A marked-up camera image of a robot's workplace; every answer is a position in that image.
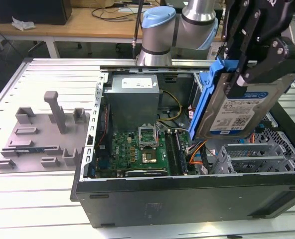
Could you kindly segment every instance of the green circuit board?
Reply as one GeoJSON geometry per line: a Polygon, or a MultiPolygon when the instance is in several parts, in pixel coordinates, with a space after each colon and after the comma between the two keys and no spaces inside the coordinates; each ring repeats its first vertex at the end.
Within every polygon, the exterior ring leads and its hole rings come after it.
{"type": "MultiPolygon", "coordinates": [[[[189,146],[188,134],[183,132],[180,134],[179,138],[183,148],[189,146]]],[[[142,141],[152,140],[153,137],[150,135],[142,135],[142,141]]],[[[110,169],[166,170],[170,175],[164,132],[158,134],[158,147],[156,150],[153,150],[152,148],[147,149],[146,147],[141,149],[139,147],[138,132],[115,132],[113,134],[110,169]]]]}

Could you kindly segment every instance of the hard drive label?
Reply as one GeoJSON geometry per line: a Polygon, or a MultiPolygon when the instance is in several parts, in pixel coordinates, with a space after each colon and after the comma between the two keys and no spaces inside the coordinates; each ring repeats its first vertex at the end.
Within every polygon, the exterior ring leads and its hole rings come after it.
{"type": "Polygon", "coordinates": [[[246,92],[237,99],[226,98],[210,129],[213,134],[236,134],[242,131],[255,112],[253,108],[261,104],[268,92],[246,92]]]}

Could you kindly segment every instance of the metal workbench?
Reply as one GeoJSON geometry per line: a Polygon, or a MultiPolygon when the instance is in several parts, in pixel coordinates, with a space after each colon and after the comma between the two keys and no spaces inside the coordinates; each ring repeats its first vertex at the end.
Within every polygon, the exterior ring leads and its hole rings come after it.
{"type": "MultiPolygon", "coordinates": [[[[99,65],[134,65],[133,60],[34,59],[24,62],[0,94],[0,149],[15,123],[18,107],[50,113],[46,90],[59,93],[65,112],[90,111],[99,65]]],[[[174,61],[174,65],[208,66],[209,61],[174,61]]],[[[279,100],[295,122],[295,83],[279,100]]],[[[295,206],[276,219],[93,229],[79,203],[69,200],[74,172],[0,175],[1,238],[295,238],[295,206]]]]}

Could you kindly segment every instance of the yellow cable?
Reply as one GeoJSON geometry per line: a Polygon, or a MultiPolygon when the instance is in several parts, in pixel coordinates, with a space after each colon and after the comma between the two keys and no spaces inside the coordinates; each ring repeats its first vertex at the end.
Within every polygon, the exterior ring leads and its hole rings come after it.
{"type": "Polygon", "coordinates": [[[175,119],[177,119],[177,118],[181,115],[181,113],[182,113],[182,107],[183,107],[183,106],[182,106],[181,103],[178,101],[178,99],[177,99],[174,95],[172,95],[172,93],[170,93],[170,92],[168,92],[168,91],[163,91],[163,92],[168,93],[170,96],[172,96],[173,99],[175,99],[175,101],[178,103],[178,106],[179,106],[179,112],[178,112],[177,116],[174,116],[174,117],[171,117],[171,118],[165,118],[165,119],[158,119],[158,120],[161,120],[161,121],[171,121],[171,120],[175,120],[175,119]]]}

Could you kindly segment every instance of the motherboard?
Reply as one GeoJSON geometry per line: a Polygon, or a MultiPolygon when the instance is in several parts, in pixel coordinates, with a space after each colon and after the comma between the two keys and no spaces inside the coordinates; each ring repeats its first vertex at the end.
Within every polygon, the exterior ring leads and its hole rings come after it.
{"type": "Polygon", "coordinates": [[[186,132],[114,132],[112,155],[107,160],[98,159],[96,177],[183,175],[189,146],[186,132]]]}

